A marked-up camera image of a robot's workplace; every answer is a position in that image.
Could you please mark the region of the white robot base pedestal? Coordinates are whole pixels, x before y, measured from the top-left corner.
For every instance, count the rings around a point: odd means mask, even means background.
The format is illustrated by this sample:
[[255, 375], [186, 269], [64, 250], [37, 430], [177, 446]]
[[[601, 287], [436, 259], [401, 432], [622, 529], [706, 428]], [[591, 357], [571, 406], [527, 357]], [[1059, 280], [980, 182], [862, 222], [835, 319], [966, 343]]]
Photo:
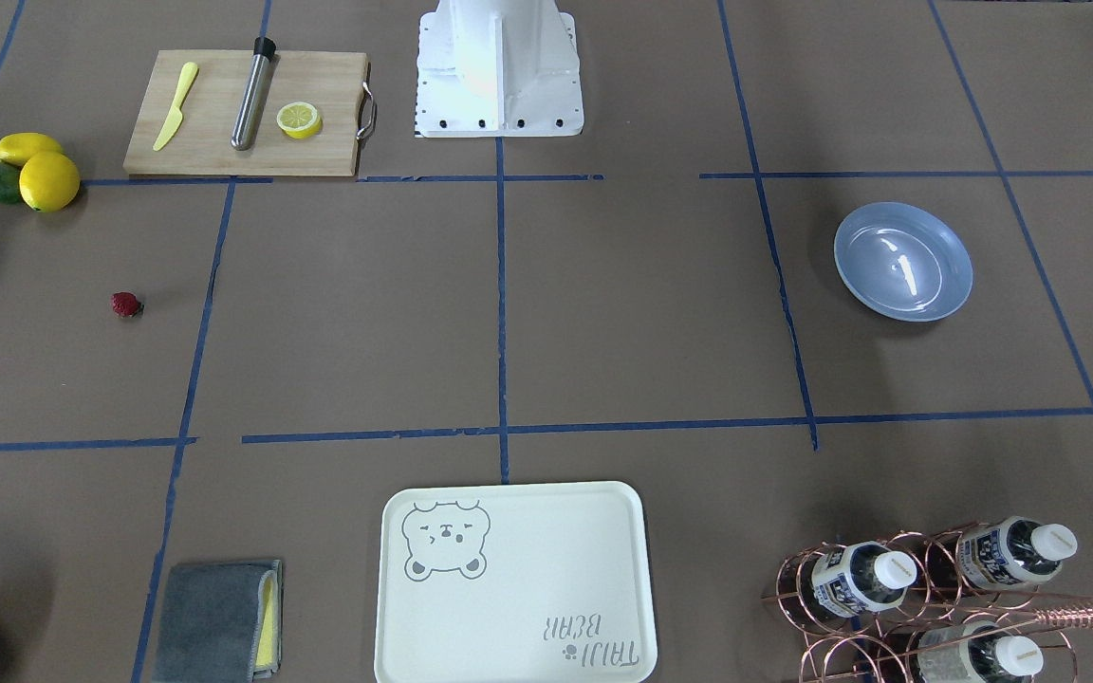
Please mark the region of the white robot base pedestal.
[[559, 138], [585, 125], [577, 27], [555, 1], [439, 1], [418, 26], [418, 138]]

